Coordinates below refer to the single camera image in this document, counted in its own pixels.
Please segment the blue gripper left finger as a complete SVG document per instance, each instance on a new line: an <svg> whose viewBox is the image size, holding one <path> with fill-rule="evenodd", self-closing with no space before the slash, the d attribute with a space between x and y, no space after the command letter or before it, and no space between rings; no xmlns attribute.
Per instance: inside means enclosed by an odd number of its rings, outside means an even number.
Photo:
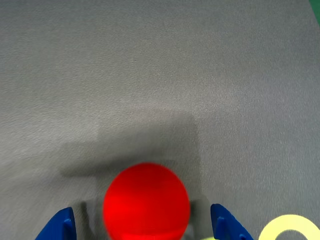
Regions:
<svg viewBox="0 0 320 240"><path fill-rule="evenodd" d="M35 240L76 240L76 223L71 207L58 211Z"/></svg>

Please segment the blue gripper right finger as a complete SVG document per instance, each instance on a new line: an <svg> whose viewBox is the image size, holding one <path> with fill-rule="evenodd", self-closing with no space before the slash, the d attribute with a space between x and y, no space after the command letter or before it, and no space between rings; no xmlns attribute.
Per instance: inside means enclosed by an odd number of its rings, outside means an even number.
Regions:
<svg viewBox="0 0 320 240"><path fill-rule="evenodd" d="M221 204L210 206L210 217L216 240L253 240L242 224Z"/></svg>

